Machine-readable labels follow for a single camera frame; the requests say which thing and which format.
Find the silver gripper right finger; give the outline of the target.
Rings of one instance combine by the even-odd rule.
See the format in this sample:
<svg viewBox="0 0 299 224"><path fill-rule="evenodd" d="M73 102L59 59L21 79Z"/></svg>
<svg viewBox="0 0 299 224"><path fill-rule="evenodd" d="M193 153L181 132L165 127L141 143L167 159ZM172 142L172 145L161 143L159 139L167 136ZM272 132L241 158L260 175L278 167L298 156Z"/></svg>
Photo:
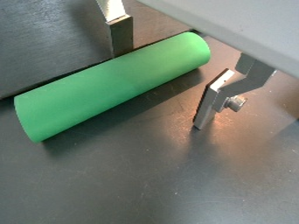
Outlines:
<svg viewBox="0 0 299 224"><path fill-rule="evenodd" d="M275 72L270 65L241 53L235 70L225 68L204 88L193 127L201 130L223 109L237 112L247 101L241 94L261 88Z"/></svg>

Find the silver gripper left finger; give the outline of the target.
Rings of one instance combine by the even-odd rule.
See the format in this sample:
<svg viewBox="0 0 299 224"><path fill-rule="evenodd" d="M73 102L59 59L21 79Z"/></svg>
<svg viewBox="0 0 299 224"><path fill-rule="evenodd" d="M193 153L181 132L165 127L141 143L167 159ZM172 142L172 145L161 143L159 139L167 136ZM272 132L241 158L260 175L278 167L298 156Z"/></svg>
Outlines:
<svg viewBox="0 0 299 224"><path fill-rule="evenodd" d="M133 50L133 18L127 14L121 0L96 0L104 16L109 50L117 57Z"/></svg>

